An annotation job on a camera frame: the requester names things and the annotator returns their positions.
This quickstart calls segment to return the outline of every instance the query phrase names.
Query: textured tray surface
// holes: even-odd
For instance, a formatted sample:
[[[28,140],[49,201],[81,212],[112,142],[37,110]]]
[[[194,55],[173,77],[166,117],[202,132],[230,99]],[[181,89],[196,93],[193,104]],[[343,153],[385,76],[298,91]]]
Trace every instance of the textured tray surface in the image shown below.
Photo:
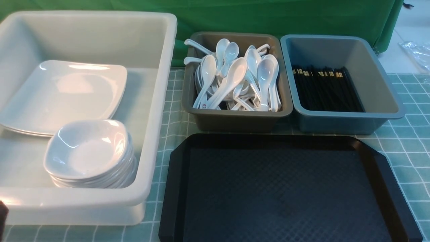
[[[192,149],[186,208],[184,242],[391,241],[356,151]]]

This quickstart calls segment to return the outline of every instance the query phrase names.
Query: green backdrop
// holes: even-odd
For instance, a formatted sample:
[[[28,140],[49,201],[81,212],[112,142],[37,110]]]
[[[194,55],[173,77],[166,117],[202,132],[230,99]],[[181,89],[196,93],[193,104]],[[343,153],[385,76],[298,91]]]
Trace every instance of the green backdrop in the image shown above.
[[[178,18],[172,66],[183,65],[183,41],[197,31],[358,36],[387,49],[402,0],[0,0],[0,20],[22,10],[169,12]]]

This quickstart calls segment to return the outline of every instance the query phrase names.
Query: storage bin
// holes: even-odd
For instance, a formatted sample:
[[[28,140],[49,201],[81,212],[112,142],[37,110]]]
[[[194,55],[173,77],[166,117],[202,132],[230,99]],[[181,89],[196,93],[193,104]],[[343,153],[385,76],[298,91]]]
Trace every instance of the storage bin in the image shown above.
[[[300,131],[371,134],[387,120],[405,115],[400,97],[365,40],[348,36],[286,35],[281,38],[281,46]],[[346,67],[365,112],[304,109],[300,104],[292,65]]]
[[[229,111],[229,110],[209,110],[194,109],[193,103],[197,98],[194,85],[194,73],[197,68],[196,63],[190,63],[185,68],[184,86],[182,91],[182,106],[184,110],[194,116],[197,127],[203,131],[220,132],[252,132],[267,133],[272,130],[276,122],[291,114],[293,110],[290,88],[287,80],[284,59],[279,40],[267,34],[245,34],[245,33],[222,33],[222,32],[198,32],[191,36],[191,39],[202,44],[211,51],[215,51],[216,44],[222,38],[239,45],[240,54],[243,56],[250,45],[256,48],[269,44],[271,49],[269,54],[276,57],[279,63],[279,76],[277,79],[279,97],[282,108],[279,112],[250,112],[250,111]],[[188,49],[188,56],[204,57],[204,53],[193,47]]]
[[[58,188],[43,168],[49,139],[0,127],[0,200],[10,209],[8,224],[142,221],[155,169],[176,25],[176,17],[169,13],[129,11],[17,12],[0,24],[0,109],[46,60],[123,65],[127,84],[113,119],[127,127],[139,160],[129,187]]]

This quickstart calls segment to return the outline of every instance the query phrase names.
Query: black serving tray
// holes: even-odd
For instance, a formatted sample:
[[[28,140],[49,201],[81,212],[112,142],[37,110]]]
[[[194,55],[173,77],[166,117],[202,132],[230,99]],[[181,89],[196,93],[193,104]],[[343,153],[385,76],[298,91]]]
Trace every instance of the black serving tray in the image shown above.
[[[195,134],[170,156],[161,242],[421,242],[386,158],[352,137]]]

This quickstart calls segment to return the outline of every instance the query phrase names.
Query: blue-gray plastic bin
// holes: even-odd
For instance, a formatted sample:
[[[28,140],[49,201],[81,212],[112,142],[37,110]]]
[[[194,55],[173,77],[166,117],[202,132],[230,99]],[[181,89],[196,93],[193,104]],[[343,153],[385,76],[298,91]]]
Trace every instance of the blue-gray plastic bin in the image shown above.
[[[405,107],[400,97],[364,39],[290,34],[281,38],[281,47],[300,131],[371,134],[387,120],[405,116]],[[316,68],[345,66],[365,112],[326,112],[303,108],[298,97],[292,65],[313,65]]]

